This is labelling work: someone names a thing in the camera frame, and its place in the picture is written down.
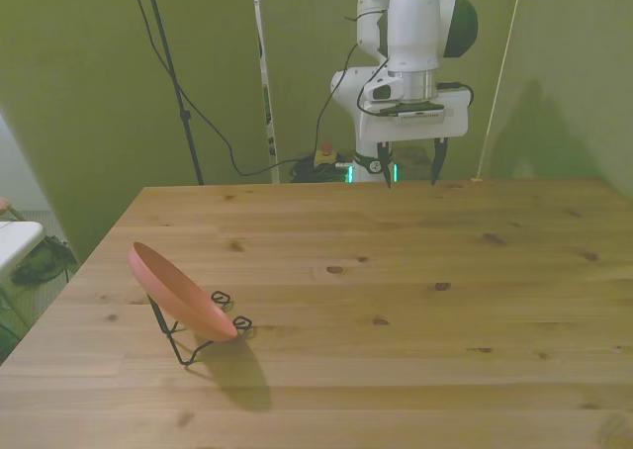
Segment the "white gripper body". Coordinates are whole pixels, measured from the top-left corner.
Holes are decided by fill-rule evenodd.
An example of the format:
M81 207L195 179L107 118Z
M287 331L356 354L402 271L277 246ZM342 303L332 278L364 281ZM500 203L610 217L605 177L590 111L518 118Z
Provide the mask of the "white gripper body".
M441 90L430 106L386 117L362 113L359 138L370 142L408 141L463 136L468 131L469 90Z

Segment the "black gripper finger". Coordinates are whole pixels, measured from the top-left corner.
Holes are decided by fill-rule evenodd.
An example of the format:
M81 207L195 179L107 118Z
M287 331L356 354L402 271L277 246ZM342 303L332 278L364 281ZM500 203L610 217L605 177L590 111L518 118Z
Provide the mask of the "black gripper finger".
M392 172L391 172L391 164L393 161L391 145L385 142L379 142L377 144L377 155L379 162L381 164L381 171L385 178L385 182L388 188L392 187Z
M439 179L448 150L447 138L436 138L434 140L434 158L430 169L430 182L434 185Z

